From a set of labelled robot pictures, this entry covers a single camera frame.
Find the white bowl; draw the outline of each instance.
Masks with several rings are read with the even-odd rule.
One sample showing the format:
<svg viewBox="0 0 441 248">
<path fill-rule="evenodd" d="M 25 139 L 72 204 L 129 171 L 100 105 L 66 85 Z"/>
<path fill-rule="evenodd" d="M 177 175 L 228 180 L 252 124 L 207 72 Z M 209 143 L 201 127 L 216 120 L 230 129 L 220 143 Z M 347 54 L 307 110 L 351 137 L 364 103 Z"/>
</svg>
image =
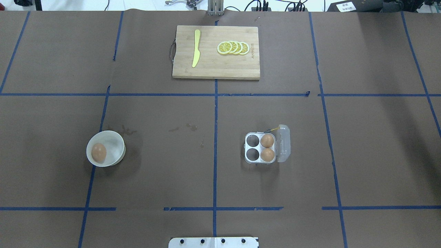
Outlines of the white bowl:
<svg viewBox="0 0 441 248">
<path fill-rule="evenodd" d="M 96 143 L 101 143 L 106 148 L 106 158 L 102 163 L 96 162 L 92 158 L 92 147 Z M 102 131 L 95 134 L 87 144 L 86 155 L 87 159 L 98 167 L 106 167 L 116 165 L 123 159 L 126 154 L 126 145 L 121 135 L 114 131 Z"/>
</svg>

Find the plastic egg container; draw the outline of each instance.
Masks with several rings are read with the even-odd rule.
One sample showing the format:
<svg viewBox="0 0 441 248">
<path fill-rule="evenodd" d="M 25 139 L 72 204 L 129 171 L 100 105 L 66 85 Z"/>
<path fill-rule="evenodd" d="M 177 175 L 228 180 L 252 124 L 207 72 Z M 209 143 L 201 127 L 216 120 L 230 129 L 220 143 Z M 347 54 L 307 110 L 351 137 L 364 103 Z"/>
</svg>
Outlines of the plastic egg container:
<svg viewBox="0 0 441 248">
<path fill-rule="evenodd" d="M 262 137 L 271 135 L 274 139 L 272 146 L 268 147 L 274 152 L 274 158 L 271 161 L 262 159 L 262 152 L 267 149 L 262 145 Z M 286 125 L 279 125 L 276 130 L 276 136 L 271 133 L 250 132 L 245 136 L 245 161 L 249 164 L 271 164 L 275 162 L 285 162 L 291 154 L 291 137 L 289 128 Z"/>
</svg>

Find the lemon slice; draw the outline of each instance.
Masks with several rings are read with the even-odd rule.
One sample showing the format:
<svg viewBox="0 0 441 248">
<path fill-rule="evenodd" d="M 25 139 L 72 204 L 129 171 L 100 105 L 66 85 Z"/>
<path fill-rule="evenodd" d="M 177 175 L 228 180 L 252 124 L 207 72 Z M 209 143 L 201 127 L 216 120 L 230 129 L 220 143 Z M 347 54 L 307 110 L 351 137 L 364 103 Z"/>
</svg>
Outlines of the lemon slice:
<svg viewBox="0 0 441 248">
<path fill-rule="evenodd" d="M 233 46 L 233 48 L 231 49 L 229 54 L 233 54 L 235 51 L 237 51 L 237 49 L 239 47 L 239 43 L 237 41 L 228 41 L 228 42 L 230 42 L 231 45 Z"/>
<path fill-rule="evenodd" d="M 239 54 L 242 51 L 242 49 L 243 49 L 243 45 L 242 45 L 241 42 L 236 41 L 236 43 L 238 45 L 237 46 L 237 50 L 235 52 L 233 52 L 233 54 Z"/>
<path fill-rule="evenodd" d="M 220 54 L 227 54 L 231 51 L 232 48 L 233 45 L 231 44 L 231 42 L 224 41 L 217 45 L 217 52 Z"/>
<path fill-rule="evenodd" d="M 250 46 L 246 42 L 241 42 L 242 50 L 240 51 L 240 55 L 245 55 L 250 51 Z"/>
</svg>

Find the egg tray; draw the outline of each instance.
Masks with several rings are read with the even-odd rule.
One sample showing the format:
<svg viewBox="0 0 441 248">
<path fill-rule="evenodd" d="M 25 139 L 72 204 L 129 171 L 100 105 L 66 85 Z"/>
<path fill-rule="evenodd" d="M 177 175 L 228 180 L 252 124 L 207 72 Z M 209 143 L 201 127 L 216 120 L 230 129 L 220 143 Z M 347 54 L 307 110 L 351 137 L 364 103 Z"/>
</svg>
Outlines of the egg tray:
<svg viewBox="0 0 441 248">
<path fill-rule="evenodd" d="M 273 139 L 274 139 L 274 143 L 273 143 L 273 145 L 272 145 L 271 147 L 269 147 L 270 149 L 272 149 L 272 150 L 274 151 L 274 158 L 273 158 L 271 161 L 269 161 L 269 162 L 263 160 L 263 159 L 260 157 L 260 153 L 261 153 L 264 149 L 266 149 L 266 147 L 264 147 L 264 146 L 261 144 L 261 142 L 260 142 L 260 140 L 262 139 L 262 137 L 263 137 L 265 134 L 269 134 L 269 135 L 271 135 L 271 136 L 273 137 Z M 257 138 L 258 138 L 258 144 L 256 144 L 257 141 L 254 143 L 254 142 L 250 142 L 250 140 L 248 140 L 248 137 L 250 137 L 250 136 L 252 136 L 252 135 L 257 136 Z M 245 154 L 244 154 L 244 156 L 245 156 L 245 161 L 246 161 L 247 163 L 249 163 L 249 164 L 271 164 L 271 163 L 273 163 L 273 162 L 276 160 L 276 157 L 277 157 L 277 151 L 276 151 L 276 137 L 274 137 L 274 135 L 272 135 L 271 133 L 264 133 L 264 132 L 251 132 L 251 133 L 248 133 L 248 134 L 245 136 L 245 144 L 244 144 L 243 147 L 245 148 Z"/>
</svg>

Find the barcode label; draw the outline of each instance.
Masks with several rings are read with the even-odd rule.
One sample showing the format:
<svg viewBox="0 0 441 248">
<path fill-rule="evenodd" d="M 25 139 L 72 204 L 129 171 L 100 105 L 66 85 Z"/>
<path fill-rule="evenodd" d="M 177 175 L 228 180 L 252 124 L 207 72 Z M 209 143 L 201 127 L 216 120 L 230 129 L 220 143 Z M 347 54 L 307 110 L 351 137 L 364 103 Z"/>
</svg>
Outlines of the barcode label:
<svg viewBox="0 0 441 248">
<path fill-rule="evenodd" d="M 337 4 L 336 6 L 340 12 L 348 12 L 348 11 L 356 10 L 356 8 L 352 2 Z"/>
</svg>

